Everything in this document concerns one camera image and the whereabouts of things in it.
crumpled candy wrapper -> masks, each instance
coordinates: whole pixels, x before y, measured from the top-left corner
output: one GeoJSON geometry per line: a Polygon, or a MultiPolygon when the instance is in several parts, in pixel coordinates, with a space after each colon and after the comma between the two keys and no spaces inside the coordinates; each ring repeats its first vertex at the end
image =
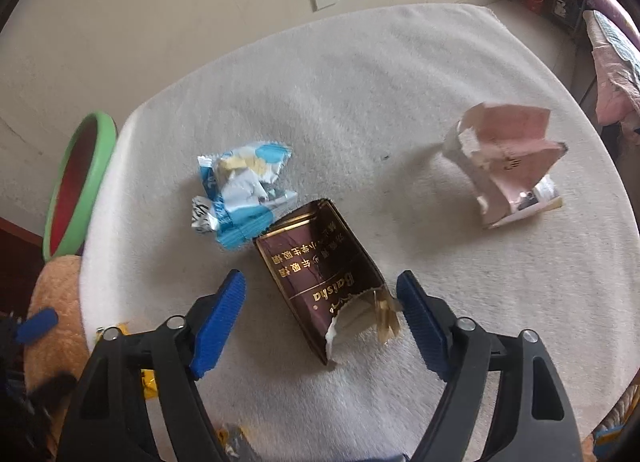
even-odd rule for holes
{"type": "Polygon", "coordinates": [[[234,462],[262,462],[262,458],[254,451],[244,434],[235,424],[223,424],[216,428],[216,434],[226,456],[234,462]]]}
{"type": "Polygon", "coordinates": [[[447,134],[442,153],[474,183],[485,227],[562,206],[547,172],[567,146],[545,138],[549,115],[535,106],[481,103],[447,134]]]}
{"type": "Polygon", "coordinates": [[[295,206],[298,194],[275,188],[291,149],[277,142],[256,142],[220,155],[198,157],[206,197],[193,198],[191,227],[216,233],[233,249],[263,232],[295,206]]]}

blue and white wrapper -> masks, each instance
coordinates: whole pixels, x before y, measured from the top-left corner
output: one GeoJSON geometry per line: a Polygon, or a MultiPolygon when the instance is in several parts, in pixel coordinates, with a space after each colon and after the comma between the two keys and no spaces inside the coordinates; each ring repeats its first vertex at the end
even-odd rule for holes
{"type": "Polygon", "coordinates": [[[251,240],[292,211],[298,194],[273,187],[291,156],[277,142],[256,142],[221,155],[201,155],[206,197],[193,198],[191,227],[216,233],[225,249],[251,240]]]}

plush toy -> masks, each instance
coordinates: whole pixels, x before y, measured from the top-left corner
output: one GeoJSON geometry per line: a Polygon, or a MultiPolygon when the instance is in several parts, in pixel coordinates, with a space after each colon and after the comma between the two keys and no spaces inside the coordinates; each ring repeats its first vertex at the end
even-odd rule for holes
{"type": "MultiPolygon", "coordinates": [[[[60,256],[42,269],[31,297],[28,317],[47,307],[58,314],[58,324],[24,351],[24,379],[27,391],[61,373],[80,378],[89,358],[78,299],[80,256],[60,256]]],[[[51,435],[60,438],[66,404],[51,417],[51,435]]]]}

screw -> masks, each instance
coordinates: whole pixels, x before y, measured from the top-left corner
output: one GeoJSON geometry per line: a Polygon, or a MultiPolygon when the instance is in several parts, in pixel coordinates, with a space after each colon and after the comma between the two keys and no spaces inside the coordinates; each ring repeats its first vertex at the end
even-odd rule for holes
{"type": "Polygon", "coordinates": [[[107,341],[113,341],[120,335],[120,329],[118,327],[110,327],[104,331],[102,337],[104,337],[107,341]]]}
{"type": "Polygon", "coordinates": [[[469,317],[461,317],[456,321],[456,327],[471,332],[476,329],[476,322],[469,317]]]}
{"type": "Polygon", "coordinates": [[[171,330],[178,330],[178,328],[184,327],[184,317],[183,316],[171,316],[167,321],[166,325],[171,330]]]}
{"type": "Polygon", "coordinates": [[[537,343],[538,342],[538,334],[536,334],[533,330],[525,330],[522,332],[522,337],[524,337],[525,341],[529,343],[537,343]]]}

floor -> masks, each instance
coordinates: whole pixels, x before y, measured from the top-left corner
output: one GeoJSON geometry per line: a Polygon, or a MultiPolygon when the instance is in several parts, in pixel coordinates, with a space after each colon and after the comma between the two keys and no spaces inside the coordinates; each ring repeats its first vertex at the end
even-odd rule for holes
{"type": "MultiPolygon", "coordinates": [[[[549,67],[576,102],[580,103],[595,76],[588,40],[577,38],[579,44],[576,44],[564,29],[531,12],[519,2],[502,0],[488,7],[514,36],[549,67]]],[[[596,92],[592,90],[581,107],[594,123],[596,92]]]]}

